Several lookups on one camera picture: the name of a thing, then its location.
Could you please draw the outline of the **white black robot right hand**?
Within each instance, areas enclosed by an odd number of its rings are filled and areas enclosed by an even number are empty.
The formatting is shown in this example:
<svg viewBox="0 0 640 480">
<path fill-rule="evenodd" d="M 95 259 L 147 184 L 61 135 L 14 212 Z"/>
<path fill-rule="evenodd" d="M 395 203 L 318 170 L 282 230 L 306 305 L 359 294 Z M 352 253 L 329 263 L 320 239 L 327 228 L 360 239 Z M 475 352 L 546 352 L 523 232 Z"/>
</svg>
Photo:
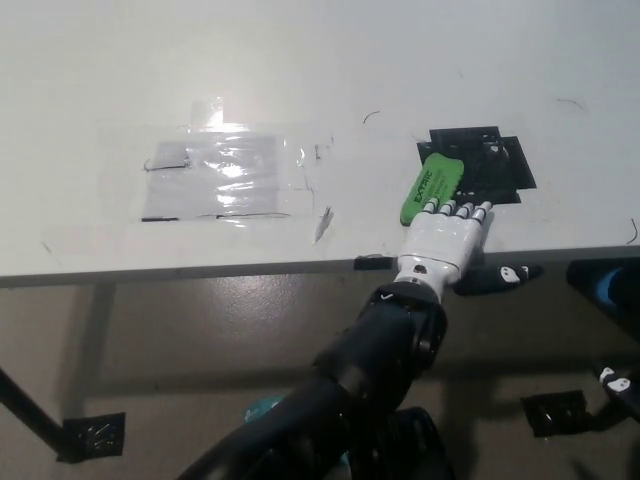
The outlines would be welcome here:
<svg viewBox="0 0 640 480">
<path fill-rule="evenodd" d="M 595 376 L 611 402 L 627 416 L 639 421 L 639 383 L 619 375 L 609 366 L 597 366 Z"/>
</svg>

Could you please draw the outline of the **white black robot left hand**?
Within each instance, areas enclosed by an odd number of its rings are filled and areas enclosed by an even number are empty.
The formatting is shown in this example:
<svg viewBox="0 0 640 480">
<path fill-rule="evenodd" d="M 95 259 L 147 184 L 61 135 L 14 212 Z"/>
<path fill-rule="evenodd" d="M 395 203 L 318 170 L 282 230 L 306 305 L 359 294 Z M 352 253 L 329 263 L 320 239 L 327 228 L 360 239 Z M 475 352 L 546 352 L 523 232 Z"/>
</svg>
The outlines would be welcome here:
<svg viewBox="0 0 640 480">
<path fill-rule="evenodd" d="M 411 221 L 397 255 L 395 280 L 417 284 L 441 302 L 448 288 L 459 296 L 480 296 L 517 289 L 542 276 L 537 265 L 472 265 L 481 251 L 492 204 L 451 200 L 439 204 L 433 198 Z"/>
</svg>

